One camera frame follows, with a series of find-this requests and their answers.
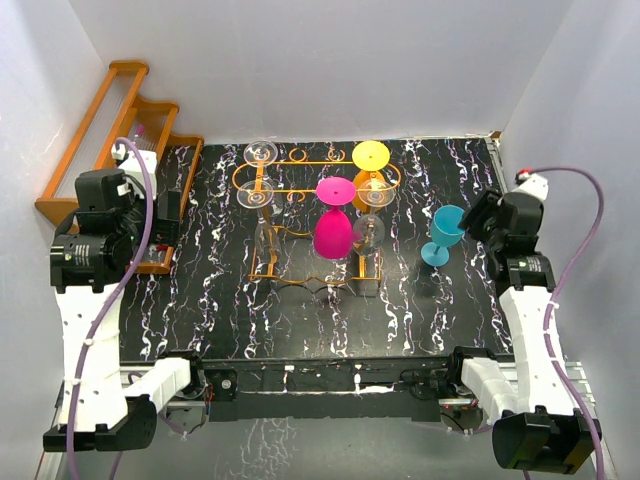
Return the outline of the yellow plastic wine glass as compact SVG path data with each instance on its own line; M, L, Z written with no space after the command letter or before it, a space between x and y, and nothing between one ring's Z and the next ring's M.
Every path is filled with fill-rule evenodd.
M386 181L381 170L390 161L390 151L380 141L367 140L357 144L352 151L352 161L359 169L353 180L357 190L352 203L362 213L388 205L395 191Z

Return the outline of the short clear glass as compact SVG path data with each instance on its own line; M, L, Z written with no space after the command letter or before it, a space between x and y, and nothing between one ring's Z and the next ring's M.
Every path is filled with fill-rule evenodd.
M393 202L395 190L385 180L371 178L361 184L357 194L365 210L353 224L353 248L361 257L369 257L385 239L386 227L378 211Z

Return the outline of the tall clear wine glass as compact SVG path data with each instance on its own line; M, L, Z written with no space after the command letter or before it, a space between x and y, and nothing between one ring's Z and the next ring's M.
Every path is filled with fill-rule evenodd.
M275 180L273 180L267 171L267 167L273 164L279 156L278 149L276 145L271 141L259 140L248 144L243 153L243 157L245 162L254 167L254 168L262 168L263 179L269 183L273 189L273 200L270 203L270 215L273 217L277 217L280 215L284 209L284 199L281 193L278 193L278 185Z

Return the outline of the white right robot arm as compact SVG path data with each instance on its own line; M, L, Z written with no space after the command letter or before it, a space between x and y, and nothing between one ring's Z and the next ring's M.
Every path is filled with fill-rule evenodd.
M459 226L483 244L488 273L511 332L516 380L488 349L457 347L446 371L455 395L472 393L487 414L495 459L504 469L576 473L602 432L566 377L551 320L557 286L549 259L537 251L544 205L522 191L485 191Z

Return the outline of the pink plastic wine glass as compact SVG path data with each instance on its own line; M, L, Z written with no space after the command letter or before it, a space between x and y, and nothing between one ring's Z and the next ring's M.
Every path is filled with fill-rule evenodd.
M354 184L344 177L327 177L318 183L316 196L329 207L318 220L314 232L314 248L321 257L338 260L351 251L352 224L343 207L351 203L355 195Z

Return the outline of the blue plastic wine glass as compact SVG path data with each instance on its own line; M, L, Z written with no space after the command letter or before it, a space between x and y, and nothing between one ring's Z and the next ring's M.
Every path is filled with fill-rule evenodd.
M463 237L459 227L464 210L455 205L444 205L434 214L431 226L431 240L421 248L422 260L431 267L444 266L450 259L449 249Z

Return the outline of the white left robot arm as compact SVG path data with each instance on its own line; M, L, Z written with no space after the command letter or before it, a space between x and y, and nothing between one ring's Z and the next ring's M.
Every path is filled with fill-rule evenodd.
M157 416L179 393L200 396L207 376L189 353L167 354L133 384L121 379L119 316L124 288L152 232L153 200L121 169L75 181L79 206L56 228L50 281L60 310L64 377L47 452L148 447Z

